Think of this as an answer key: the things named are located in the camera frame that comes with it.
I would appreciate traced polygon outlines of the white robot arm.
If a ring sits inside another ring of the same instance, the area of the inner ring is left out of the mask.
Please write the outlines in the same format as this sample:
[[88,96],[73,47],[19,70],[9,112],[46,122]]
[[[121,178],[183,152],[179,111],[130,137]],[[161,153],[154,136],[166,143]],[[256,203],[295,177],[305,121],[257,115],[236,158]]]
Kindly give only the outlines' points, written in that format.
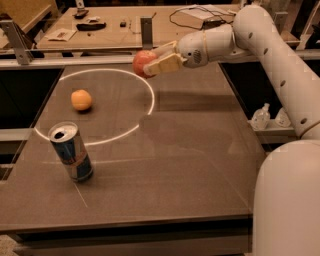
[[228,61],[242,53],[261,63],[282,104],[275,122],[298,139],[264,160],[256,181],[253,256],[320,256],[320,78],[283,41],[269,13],[247,5],[232,25],[189,34],[154,50],[148,76]]

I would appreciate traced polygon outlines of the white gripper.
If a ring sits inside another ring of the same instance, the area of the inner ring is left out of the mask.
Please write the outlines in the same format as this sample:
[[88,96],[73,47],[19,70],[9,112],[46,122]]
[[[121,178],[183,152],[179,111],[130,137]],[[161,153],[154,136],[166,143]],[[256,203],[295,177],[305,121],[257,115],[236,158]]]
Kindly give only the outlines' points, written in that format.
[[152,49],[152,52],[159,58],[143,66],[143,72],[147,76],[174,72],[183,65],[188,68],[197,68],[208,64],[203,31],[185,35],[178,44],[176,41],[171,41]]

